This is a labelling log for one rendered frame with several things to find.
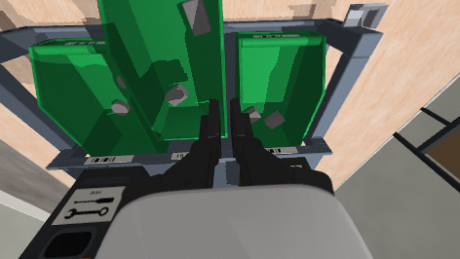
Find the dark grey metal shelf rack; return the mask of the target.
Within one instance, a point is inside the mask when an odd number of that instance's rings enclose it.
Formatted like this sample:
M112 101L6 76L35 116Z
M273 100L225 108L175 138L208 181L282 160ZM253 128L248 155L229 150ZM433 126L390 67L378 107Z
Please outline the dark grey metal shelf rack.
M303 30L313 35L317 32L326 37L326 53L329 46L343 53L304 137L305 145L264 148L280 159L306 158L310 168L315 170L323 156L333 153L324 137L384 35L370 28L378 27L388 8L386 3L351 4L343 21L311 18L223 22L228 137L221 138L221 159L214 168L213 188L239 187L240 182L240 165L233 158L230 126L230 100L235 98L237 34ZM103 37L102 24L23 26L0 31L0 63L30 54L35 46L56 39ZM45 169L62 169L75 180L84 169L94 168L144 167L150 176L163 174L199 140L171 140L167 153L86 157L88 154L38 107L37 98L2 64L0 103L60 151Z

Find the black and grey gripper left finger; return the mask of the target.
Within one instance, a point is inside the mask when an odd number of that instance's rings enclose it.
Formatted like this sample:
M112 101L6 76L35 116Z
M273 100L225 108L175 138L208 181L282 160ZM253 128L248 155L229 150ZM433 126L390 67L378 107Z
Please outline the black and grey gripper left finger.
M125 187L121 208L141 197L170 191L212 189L214 168L221 159L219 101L210 99L209 115L201 116L199 140L190 152L165 173L156 174Z

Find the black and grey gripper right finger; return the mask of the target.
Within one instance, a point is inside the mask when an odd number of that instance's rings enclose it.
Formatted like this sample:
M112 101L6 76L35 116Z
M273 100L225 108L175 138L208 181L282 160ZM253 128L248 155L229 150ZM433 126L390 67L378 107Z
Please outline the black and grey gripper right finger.
M249 113L242 113L239 98L230 100L230 126L233 158L241 166L245 186L301 184L334 195L332 181L326 173L290 166L264 149L262 142L253 137Z

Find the grey metal disc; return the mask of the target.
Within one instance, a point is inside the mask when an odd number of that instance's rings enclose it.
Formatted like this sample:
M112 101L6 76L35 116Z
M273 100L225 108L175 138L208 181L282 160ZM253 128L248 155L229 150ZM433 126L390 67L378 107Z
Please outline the grey metal disc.
M121 79L121 77L120 77L119 75L117 76L117 83L118 83L123 89L126 88L124 82L122 81L122 79Z
M129 111L131 110L129 104L121 100L115 101L112 104L111 109L114 113L121 115L121 116L127 115Z

